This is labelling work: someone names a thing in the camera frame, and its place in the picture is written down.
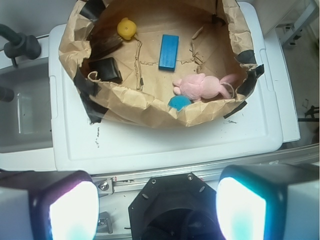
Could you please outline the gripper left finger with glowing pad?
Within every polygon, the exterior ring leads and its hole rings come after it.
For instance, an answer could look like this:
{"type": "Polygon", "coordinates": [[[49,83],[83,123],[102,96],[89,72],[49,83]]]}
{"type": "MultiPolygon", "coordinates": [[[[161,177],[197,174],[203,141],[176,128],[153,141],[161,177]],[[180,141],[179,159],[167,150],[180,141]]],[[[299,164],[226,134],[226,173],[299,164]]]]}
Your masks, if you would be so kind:
{"type": "Polygon", "coordinates": [[[92,240],[98,217],[98,189],[83,170],[0,173],[2,240],[92,240]]]}

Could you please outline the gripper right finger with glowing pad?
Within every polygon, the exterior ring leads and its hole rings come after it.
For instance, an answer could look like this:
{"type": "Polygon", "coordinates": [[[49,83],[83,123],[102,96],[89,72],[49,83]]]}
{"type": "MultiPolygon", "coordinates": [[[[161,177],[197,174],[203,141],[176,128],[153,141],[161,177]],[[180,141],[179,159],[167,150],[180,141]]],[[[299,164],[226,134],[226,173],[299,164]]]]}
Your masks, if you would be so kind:
{"type": "Polygon", "coordinates": [[[227,240],[318,240],[320,167],[229,165],[220,175],[215,204],[227,240]]]}

